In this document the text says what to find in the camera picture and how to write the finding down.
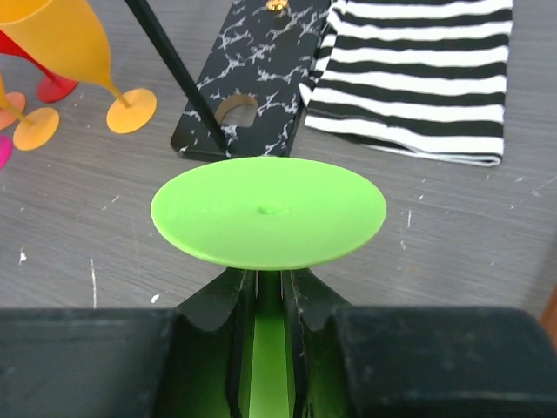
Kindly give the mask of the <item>gold wine glass rack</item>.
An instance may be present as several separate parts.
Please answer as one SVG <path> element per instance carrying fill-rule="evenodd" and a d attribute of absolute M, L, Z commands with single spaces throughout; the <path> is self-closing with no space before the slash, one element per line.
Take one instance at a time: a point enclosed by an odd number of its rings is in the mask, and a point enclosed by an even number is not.
<path fill-rule="evenodd" d="M 188 98 L 171 147 L 214 162 L 286 157 L 303 109 L 299 84 L 315 63 L 327 1 L 232 1 L 198 80 L 193 80 L 146 1 L 127 3 Z"/>

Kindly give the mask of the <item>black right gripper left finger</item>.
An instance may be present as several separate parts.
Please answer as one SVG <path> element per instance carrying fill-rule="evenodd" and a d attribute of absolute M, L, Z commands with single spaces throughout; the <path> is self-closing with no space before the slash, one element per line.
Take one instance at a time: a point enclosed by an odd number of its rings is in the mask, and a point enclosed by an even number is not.
<path fill-rule="evenodd" d="M 5 308 L 4 417 L 242 417 L 255 274 L 173 308 Z"/>

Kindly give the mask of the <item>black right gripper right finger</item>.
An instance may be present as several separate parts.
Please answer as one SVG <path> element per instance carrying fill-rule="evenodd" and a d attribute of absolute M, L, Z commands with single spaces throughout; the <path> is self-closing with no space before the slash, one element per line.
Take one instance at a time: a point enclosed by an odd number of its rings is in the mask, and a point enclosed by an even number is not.
<path fill-rule="evenodd" d="M 510 307 L 354 306 L 281 274 L 293 417 L 553 417 L 556 353 Z"/>

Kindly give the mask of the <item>green plastic wine glass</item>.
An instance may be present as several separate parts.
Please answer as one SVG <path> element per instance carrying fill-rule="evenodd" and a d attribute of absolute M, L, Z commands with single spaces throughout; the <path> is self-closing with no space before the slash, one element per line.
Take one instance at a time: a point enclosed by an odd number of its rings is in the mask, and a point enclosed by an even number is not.
<path fill-rule="evenodd" d="M 386 210 L 368 179 L 300 158 L 228 159 L 184 172 L 156 192 L 151 218 L 166 241 L 222 272 L 255 274 L 242 417 L 293 417 L 282 272 L 312 272 L 357 251 L 380 230 Z"/>

